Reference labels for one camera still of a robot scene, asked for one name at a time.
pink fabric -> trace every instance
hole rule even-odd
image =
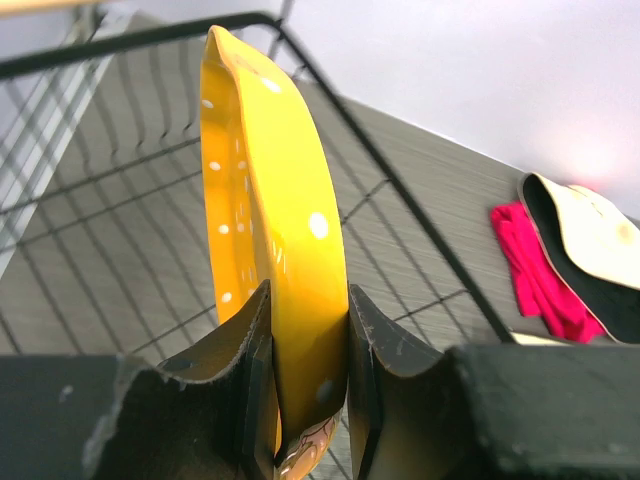
[[[520,202],[495,207],[491,223],[509,261],[520,313],[541,316],[561,338],[588,343],[604,329],[549,265]]]

hat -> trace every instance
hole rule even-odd
[[[552,268],[609,336],[640,343],[640,232],[608,200],[527,174],[519,188]]]

metal wire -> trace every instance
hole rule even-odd
[[[376,289],[383,289],[397,310],[385,313],[409,322],[430,345],[443,347],[436,327],[457,332],[459,341],[469,340],[452,306],[463,298],[473,298],[496,334],[509,341],[506,328],[404,183],[282,30],[291,6],[284,3],[278,20],[260,14],[208,19],[84,49],[74,46],[57,61],[35,55],[0,64],[0,88],[8,92],[24,125],[17,135],[0,139],[0,180],[9,179],[3,188],[13,192],[0,195],[5,199],[0,204],[0,260],[8,259],[0,277],[4,353],[124,352],[160,361],[216,326],[197,96],[204,47],[198,37],[211,23],[275,28],[271,56],[285,47],[293,52],[301,60],[294,81],[309,73],[318,83],[302,82],[301,89],[322,93],[323,106],[315,108],[323,115],[333,112],[344,122],[344,135],[355,140],[359,159],[335,140],[335,122],[325,127],[315,116],[334,184],[341,185],[336,192],[345,243],[367,264],[354,270],[348,250],[350,281],[362,283],[374,301],[381,293]],[[34,71],[48,85],[35,103],[20,89],[22,76]],[[69,94],[66,85],[74,75],[80,75],[80,82]],[[52,132],[42,121],[51,105],[58,115]],[[37,158],[29,164],[32,157]],[[363,181],[363,170],[375,172],[375,180]],[[458,286],[445,291],[421,264],[396,216],[385,211],[389,195],[410,212],[409,218],[415,217],[424,243],[431,239],[442,252],[439,261],[451,266],[461,280]],[[415,305],[374,251],[371,236],[359,230],[358,222],[367,215],[382,227],[388,248],[398,253],[394,258],[404,262],[423,292]],[[362,270],[366,275],[355,278]],[[436,309],[444,314],[428,316]],[[341,429],[348,432],[344,416]],[[323,459],[322,478],[351,478],[350,465],[340,461],[336,449],[348,450],[348,442],[334,443]],[[321,477],[314,473],[309,478]]]

clothing pile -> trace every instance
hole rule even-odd
[[[522,315],[541,316],[567,340],[640,343],[640,230],[585,187],[531,173],[518,194],[491,223]]]

black fabric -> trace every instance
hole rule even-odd
[[[640,291],[593,277],[571,261],[562,243],[556,206],[537,176],[524,180],[522,197],[558,275],[611,337],[623,343],[640,343]]]

